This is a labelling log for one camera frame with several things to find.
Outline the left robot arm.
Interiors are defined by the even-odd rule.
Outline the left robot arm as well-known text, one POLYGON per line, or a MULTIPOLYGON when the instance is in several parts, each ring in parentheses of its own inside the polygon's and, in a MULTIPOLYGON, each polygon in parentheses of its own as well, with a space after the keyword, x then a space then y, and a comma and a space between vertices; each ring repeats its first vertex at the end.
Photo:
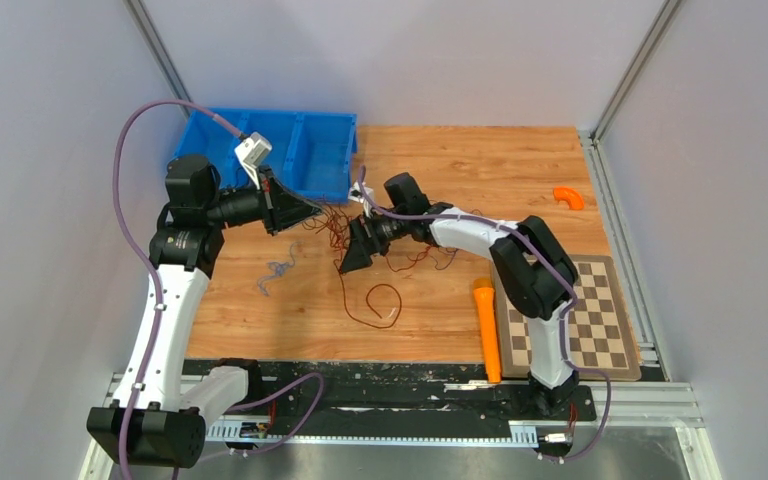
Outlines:
POLYGON ((320 204, 285 186, 268 166, 256 168, 255 187, 220 187, 219 172, 202 155, 167 166, 164 205, 149 250, 143 318, 122 382, 108 407, 94 407, 88 433, 110 458, 133 466, 194 466, 208 429, 232 406, 260 410, 266 388, 253 361, 231 360, 213 368, 187 392, 182 368, 196 313, 212 279, 230 227, 261 223, 275 235, 323 212, 320 204))

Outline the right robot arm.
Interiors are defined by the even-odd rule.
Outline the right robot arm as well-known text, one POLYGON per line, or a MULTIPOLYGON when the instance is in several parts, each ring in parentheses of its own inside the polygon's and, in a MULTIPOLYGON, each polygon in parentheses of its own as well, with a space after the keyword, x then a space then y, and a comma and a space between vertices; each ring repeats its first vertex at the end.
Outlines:
POLYGON ((364 212, 349 224, 340 272, 370 267, 374 256, 386 255, 393 241, 406 236, 490 260, 508 301, 527 322, 530 403, 544 417, 561 414, 579 382, 562 330, 576 302, 579 274, 545 221, 537 216, 520 222, 495 220, 450 203, 433 203, 408 173, 390 178, 385 190, 389 208, 374 202, 363 181, 350 187, 349 198, 361 203, 364 212))

